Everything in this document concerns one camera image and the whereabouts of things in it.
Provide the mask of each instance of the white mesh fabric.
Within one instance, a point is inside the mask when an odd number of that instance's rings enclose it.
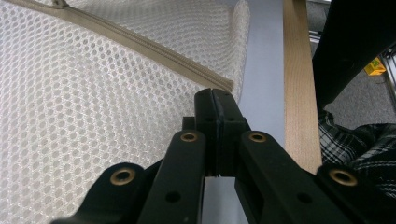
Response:
[[[67,3],[113,21],[234,81],[238,99],[248,41],[248,3],[230,7],[211,0],[113,1]]]
[[[238,22],[217,40],[226,50],[186,37],[177,51],[185,46],[186,56],[240,83]],[[159,160],[203,88],[94,32],[0,1],[0,222],[70,216],[109,166]]]

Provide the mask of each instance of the plaid fabric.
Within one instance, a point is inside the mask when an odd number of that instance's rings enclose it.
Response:
[[[320,111],[318,119],[323,163],[352,167],[396,199],[396,124],[349,130],[336,125],[327,111]]]

